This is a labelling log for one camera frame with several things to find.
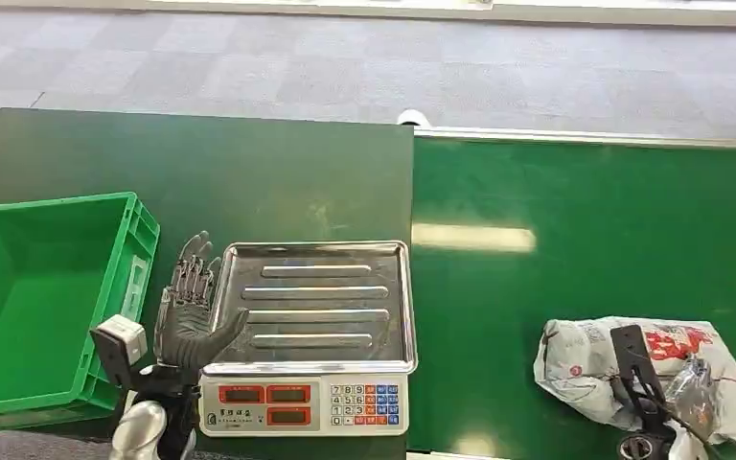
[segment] robotic hand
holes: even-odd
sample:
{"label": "robotic hand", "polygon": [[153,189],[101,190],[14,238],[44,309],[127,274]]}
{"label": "robotic hand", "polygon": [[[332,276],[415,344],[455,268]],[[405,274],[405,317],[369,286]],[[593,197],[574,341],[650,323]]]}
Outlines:
{"label": "robotic hand", "polygon": [[110,460],[185,460],[196,443],[194,421],[199,373],[241,334],[248,316],[240,310],[226,324],[210,332],[210,305],[219,258],[207,263],[213,249],[207,232],[192,237],[182,248],[171,284],[162,291],[154,331],[157,363],[132,372],[127,331],[142,327],[112,317],[92,330],[106,373],[125,390],[137,392],[112,436]]}
{"label": "robotic hand", "polygon": [[198,376],[246,325],[247,311],[210,333],[210,300],[220,258],[207,263],[213,244],[207,232],[182,248],[171,285],[162,291],[153,351],[160,365],[175,366]]}

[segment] green table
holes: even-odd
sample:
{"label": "green table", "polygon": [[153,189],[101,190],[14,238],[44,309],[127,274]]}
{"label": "green table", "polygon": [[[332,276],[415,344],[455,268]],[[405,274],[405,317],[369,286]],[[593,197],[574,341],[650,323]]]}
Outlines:
{"label": "green table", "polygon": [[[695,144],[502,131],[414,139],[393,126],[2,110],[0,202],[135,190],[162,223],[156,289],[197,225],[219,241],[405,239],[412,177],[420,365],[407,439],[200,446],[256,458],[399,458],[405,443],[611,458],[620,432],[533,383],[541,326],[610,314],[706,319],[736,356],[736,143]],[[292,182],[314,173],[307,160],[332,183]],[[301,195],[269,195],[287,183]],[[360,201],[369,189],[382,207]],[[310,202],[328,204],[301,205]]]}

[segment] metal edge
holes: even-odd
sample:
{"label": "metal edge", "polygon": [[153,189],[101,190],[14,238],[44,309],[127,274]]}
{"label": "metal edge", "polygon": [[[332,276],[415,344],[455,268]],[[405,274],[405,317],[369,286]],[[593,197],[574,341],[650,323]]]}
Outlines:
{"label": "metal edge", "polygon": [[666,138],[641,134],[624,134],[585,131],[550,131],[535,129],[500,129],[482,127],[419,127],[415,126],[416,137],[468,139],[468,140],[513,140],[513,141],[562,141],[583,144],[612,144],[619,146],[659,147],[703,147],[735,148],[736,139],[689,139]]}
{"label": "metal edge", "polygon": [[402,315],[404,318],[404,354],[405,361],[409,364],[405,370],[407,374],[412,374],[419,366],[419,352],[416,346],[416,331],[413,327],[413,285],[410,282],[410,259],[407,244],[404,241],[396,241],[401,251],[400,271],[402,278]]}
{"label": "metal edge", "polygon": [[254,361],[216,362],[202,368],[206,377],[329,374],[410,374],[415,366],[407,361]]}

